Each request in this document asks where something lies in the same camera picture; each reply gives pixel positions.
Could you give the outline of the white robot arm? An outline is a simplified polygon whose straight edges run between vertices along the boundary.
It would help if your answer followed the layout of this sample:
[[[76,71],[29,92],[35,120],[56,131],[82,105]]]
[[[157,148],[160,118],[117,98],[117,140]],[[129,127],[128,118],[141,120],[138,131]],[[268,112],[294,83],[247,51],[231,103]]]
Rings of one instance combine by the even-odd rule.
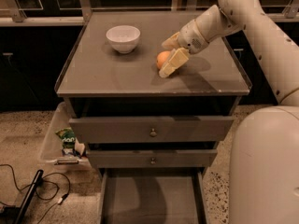
[[[163,43],[169,77],[211,41],[244,32],[278,101],[238,126],[229,174],[229,224],[299,224],[299,47],[259,0],[218,0]]]

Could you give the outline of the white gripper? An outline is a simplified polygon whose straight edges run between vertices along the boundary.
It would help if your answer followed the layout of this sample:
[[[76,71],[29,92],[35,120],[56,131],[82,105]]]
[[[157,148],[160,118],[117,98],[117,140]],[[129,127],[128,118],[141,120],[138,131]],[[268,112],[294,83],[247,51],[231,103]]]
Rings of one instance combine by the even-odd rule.
[[[207,46],[208,42],[200,33],[196,20],[189,21],[179,32],[162,43],[164,49],[171,51],[162,68],[159,69],[159,76],[169,77],[189,60],[190,54],[197,54]]]

